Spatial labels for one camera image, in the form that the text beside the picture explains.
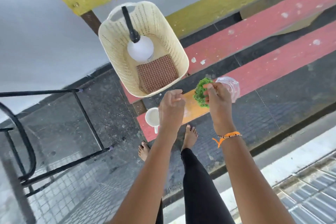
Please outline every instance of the bracelet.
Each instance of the bracelet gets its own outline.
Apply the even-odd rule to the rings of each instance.
[[[216,139],[212,138],[213,140],[216,141],[216,143],[218,143],[218,148],[220,147],[220,145],[222,144],[222,142],[226,139],[226,138],[230,138],[230,137],[235,137],[235,136],[241,136],[241,133],[235,131],[235,132],[231,132],[231,133],[227,133],[224,136],[218,136],[220,137],[220,140],[217,141]]]

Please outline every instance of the hand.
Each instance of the hand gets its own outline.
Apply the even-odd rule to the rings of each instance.
[[[215,132],[219,136],[236,131],[232,120],[231,94],[220,82],[203,85]]]
[[[182,125],[185,104],[182,90],[166,92],[159,106],[160,131],[168,128],[178,132]]]

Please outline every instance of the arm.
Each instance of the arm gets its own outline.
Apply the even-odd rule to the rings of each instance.
[[[236,131],[232,121],[231,96],[221,83],[207,85],[210,114],[218,135]],[[221,144],[234,197],[243,224],[295,224],[280,199],[255,164],[241,137]]]
[[[172,90],[165,94],[159,107],[160,132],[110,224],[155,223],[167,178],[170,151],[183,119],[185,102],[181,93],[182,90]]]

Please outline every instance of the folded checkered cloth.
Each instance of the folded checkered cloth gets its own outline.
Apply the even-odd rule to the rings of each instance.
[[[167,86],[179,77],[169,54],[147,64],[136,67],[139,75],[139,88],[149,94]]]

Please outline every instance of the leg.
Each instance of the leg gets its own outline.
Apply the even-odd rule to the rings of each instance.
[[[183,190],[186,224],[234,224],[208,172],[191,151],[197,137],[196,129],[190,129],[187,125],[181,151],[185,170]]]
[[[146,161],[149,150],[150,150],[150,148],[148,147],[148,145],[144,141],[141,142],[141,145],[139,146],[138,155],[143,161]],[[162,200],[160,201],[160,207],[159,207],[159,211],[157,213],[155,224],[163,224]]]

